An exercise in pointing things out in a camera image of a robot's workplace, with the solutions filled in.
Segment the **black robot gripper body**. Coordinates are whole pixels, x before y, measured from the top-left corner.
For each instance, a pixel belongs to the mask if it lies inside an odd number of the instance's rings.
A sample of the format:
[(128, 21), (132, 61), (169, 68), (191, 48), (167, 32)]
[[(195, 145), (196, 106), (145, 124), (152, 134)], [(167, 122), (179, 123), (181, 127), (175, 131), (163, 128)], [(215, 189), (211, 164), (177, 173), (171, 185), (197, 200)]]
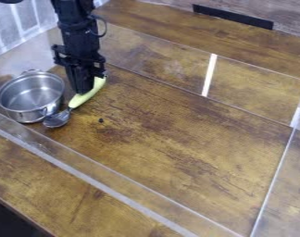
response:
[(100, 39), (106, 33), (98, 32), (97, 22), (60, 23), (60, 30), (64, 45), (53, 45), (56, 63), (65, 67), (70, 78), (104, 77), (106, 59), (100, 54)]

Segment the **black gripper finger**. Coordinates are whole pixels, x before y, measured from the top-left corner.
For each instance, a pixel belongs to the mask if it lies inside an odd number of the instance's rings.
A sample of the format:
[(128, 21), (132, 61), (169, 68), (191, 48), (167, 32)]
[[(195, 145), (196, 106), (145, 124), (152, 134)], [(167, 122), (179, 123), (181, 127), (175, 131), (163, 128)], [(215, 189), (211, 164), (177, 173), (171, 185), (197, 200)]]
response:
[(84, 72), (82, 76), (82, 93), (88, 93), (94, 86), (94, 78), (100, 75), (97, 69), (90, 69)]
[(78, 66), (68, 66), (66, 74), (69, 81), (72, 83), (72, 87), (74, 91), (81, 94), (82, 93), (82, 68)]

